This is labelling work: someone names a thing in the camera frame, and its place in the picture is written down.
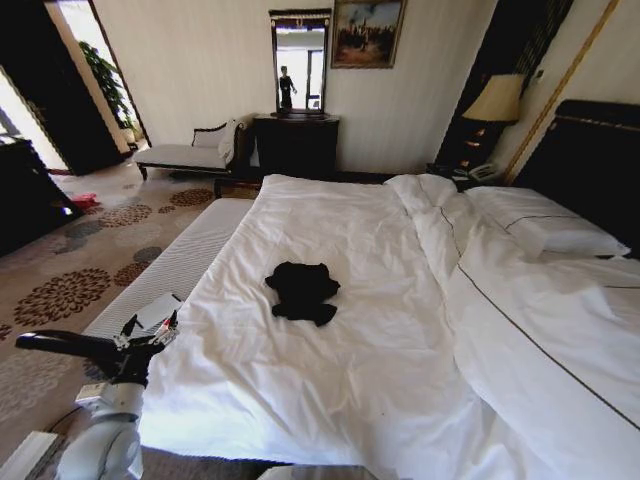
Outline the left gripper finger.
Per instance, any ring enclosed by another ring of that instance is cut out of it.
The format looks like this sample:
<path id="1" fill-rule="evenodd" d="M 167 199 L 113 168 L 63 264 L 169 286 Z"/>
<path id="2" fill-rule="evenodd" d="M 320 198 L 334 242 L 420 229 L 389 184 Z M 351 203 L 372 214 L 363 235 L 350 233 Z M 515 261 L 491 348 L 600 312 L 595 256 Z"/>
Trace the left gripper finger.
<path id="1" fill-rule="evenodd" d="M 142 324 L 138 321 L 138 315 L 134 314 L 122 327 L 120 334 L 116 336 L 117 348 L 130 348 L 131 346 L 142 345 L 146 342 L 145 337 L 133 338 L 134 329 L 142 328 Z"/>
<path id="2" fill-rule="evenodd" d="M 152 339 L 149 341 L 150 344 L 166 346 L 176 338 L 179 334 L 177 314 L 178 311 L 174 310 L 169 317 L 162 321 Z"/>

